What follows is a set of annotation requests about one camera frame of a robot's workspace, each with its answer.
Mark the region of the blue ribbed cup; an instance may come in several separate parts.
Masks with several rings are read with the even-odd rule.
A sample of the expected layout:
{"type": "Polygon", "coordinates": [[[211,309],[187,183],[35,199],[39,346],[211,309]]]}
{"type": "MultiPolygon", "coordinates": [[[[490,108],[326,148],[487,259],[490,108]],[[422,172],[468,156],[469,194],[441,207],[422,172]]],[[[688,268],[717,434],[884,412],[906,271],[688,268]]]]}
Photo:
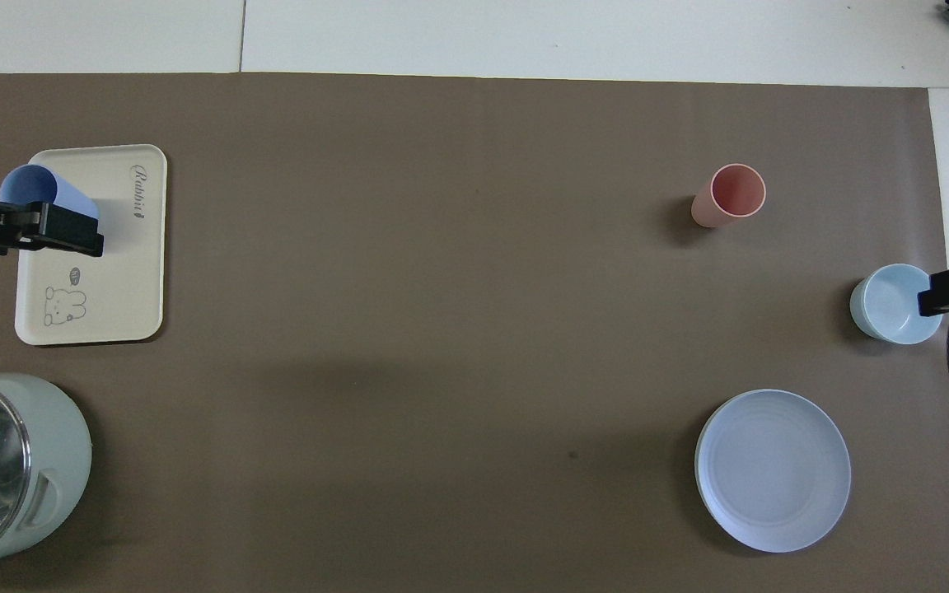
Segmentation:
{"type": "Polygon", "coordinates": [[[101,210],[89,195],[48,166],[25,164],[7,174],[0,184],[0,203],[49,203],[84,217],[101,220],[101,210]]]}

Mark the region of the pink ribbed cup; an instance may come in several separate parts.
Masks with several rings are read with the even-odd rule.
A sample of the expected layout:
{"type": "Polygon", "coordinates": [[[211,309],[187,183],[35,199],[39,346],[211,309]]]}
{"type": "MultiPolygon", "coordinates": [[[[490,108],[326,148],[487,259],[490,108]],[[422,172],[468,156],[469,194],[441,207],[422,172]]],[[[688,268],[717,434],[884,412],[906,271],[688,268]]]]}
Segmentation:
{"type": "Polygon", "coordinates": [[[690,216],[704,228],[720,228],[756,215],[767,203],[767,184],[753,166],[727,164],[693,198],[690,216]]]}

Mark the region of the cream tray with rabbit print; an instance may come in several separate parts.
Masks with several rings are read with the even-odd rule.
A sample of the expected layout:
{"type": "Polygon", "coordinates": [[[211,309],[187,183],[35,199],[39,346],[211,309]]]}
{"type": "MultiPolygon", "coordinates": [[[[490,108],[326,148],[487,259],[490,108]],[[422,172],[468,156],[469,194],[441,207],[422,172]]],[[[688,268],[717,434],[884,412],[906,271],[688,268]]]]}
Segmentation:
{"type": "Polygon", "coordinates": [[[24,251],[16,274],[16,335],[27,344],[140,341],[161,329],[168,159],[154,145],[36,153],[99,209],[98,258],[24,251]]]}

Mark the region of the light blue bowl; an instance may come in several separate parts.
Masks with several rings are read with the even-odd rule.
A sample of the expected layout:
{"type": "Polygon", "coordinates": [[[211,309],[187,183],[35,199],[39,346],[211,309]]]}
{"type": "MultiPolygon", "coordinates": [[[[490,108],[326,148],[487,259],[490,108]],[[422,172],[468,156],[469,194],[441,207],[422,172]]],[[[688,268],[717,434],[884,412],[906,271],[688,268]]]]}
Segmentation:
{"type": "Polygon", "coordinates": [[[886,265],[854,287],[848,311],[858,329],[871,338],[897,345],[919,344],[942,325],[940,315],[920,315],[919,293],[929,288],[929,274],[919,267],[886,265]]]}

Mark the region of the pale green electric pot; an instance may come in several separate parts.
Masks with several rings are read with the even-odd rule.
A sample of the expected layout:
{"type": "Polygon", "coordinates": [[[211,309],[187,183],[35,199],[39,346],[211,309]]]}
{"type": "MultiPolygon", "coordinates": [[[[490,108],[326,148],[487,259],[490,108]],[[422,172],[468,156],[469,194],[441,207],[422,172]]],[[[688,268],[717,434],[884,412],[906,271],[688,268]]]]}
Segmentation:
{"type": "Polygon", "coordinates": [[[22,502],[0,538],[0,558],[41,543],[82,499],[91,472],[93,442],[76,403],[49,381],[0,374],[0,397],[19,420],[27,458],[22,502]]]}

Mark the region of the light blue plate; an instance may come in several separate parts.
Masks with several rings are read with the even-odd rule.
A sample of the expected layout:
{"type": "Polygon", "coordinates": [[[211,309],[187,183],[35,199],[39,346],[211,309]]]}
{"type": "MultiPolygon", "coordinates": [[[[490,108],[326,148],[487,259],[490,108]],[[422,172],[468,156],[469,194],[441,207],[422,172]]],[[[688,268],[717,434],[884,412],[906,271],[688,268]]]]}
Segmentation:
{"type": "Polygon", "coordinates": [[[778,388],[734,395],[709,414],[695,447],[702,503],[720,529],[750,549],[813,547],[843,517],[852,461],[828,413],[778,388]]]}

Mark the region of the brown table mat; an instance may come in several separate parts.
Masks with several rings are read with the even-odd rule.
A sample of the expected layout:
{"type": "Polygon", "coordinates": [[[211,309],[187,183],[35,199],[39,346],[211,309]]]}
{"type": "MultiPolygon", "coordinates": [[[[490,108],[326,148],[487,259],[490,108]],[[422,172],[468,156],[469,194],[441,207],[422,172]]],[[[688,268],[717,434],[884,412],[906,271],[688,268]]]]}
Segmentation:
{"type": "Polygon", "coordinates": [[[169,161],[154,340],[24,344],[0,258],[0,371],[93,439],[0,593],[949,593],[944,346],[848,313],[878,267],[947,265],[926,91],[0,75],[0,181],[130,143],[169,161]],[[727,164],[767,203],[704,228],[727,164]],[[709,414],[758,388],[852,461],[794,553],[695,481],[709,414]]]}

